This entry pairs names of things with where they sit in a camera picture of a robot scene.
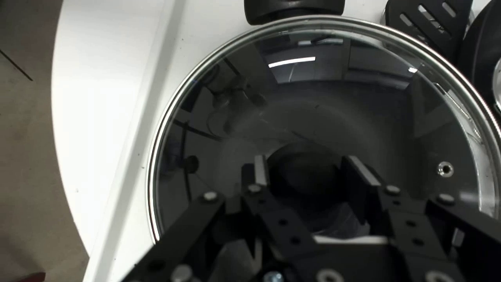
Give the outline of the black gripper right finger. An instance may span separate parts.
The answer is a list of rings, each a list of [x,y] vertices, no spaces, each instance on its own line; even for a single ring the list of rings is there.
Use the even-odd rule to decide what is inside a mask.
[[[501,282],[501,225],[447,192],[412,198],[361,158],[342,158],[342,183],[358,219],[387,236],[408,282]]]

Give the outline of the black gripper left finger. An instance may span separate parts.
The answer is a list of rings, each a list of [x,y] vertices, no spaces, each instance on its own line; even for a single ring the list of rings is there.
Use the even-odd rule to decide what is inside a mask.
[[[123,282],[315,282],[314,234],[254,172],[242,169],[239,195],[193,200]]]

